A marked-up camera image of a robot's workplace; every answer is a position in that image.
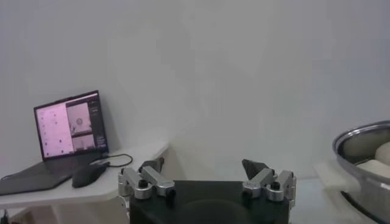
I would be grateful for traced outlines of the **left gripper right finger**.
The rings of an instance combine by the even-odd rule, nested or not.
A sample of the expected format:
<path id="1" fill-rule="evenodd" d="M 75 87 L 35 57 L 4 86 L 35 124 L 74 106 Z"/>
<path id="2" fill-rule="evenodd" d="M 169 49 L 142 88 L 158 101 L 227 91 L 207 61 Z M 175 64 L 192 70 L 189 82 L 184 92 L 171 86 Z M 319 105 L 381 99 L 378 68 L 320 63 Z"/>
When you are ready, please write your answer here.
<path id="1" fill-rule="evenodd" d="M 265 163 L 243 159 L 241 164 L 248 177 L 243 182 L 243 194 L 249 198 L 260 198 L 262 194 L 269 201 L 295 201 L 296 176 L 292 171 L 277 173 Z"/>

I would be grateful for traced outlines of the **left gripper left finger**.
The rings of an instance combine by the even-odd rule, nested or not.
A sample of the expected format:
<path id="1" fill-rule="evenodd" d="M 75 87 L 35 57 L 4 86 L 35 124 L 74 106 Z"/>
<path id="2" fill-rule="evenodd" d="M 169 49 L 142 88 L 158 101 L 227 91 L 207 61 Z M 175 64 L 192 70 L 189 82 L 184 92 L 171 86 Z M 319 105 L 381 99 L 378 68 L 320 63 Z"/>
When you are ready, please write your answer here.
<path id="1" fill-rule="evenodd" d="M 134 197 L 137 200 L 147 200 L 153 193 L 172 200 L 176 196 L 175 182 L 166 179 L 161 170 L 164 158 L 145 161 L 137 169 L 123 168 L 118 174 L 118 192 L 122 197 Z"/>

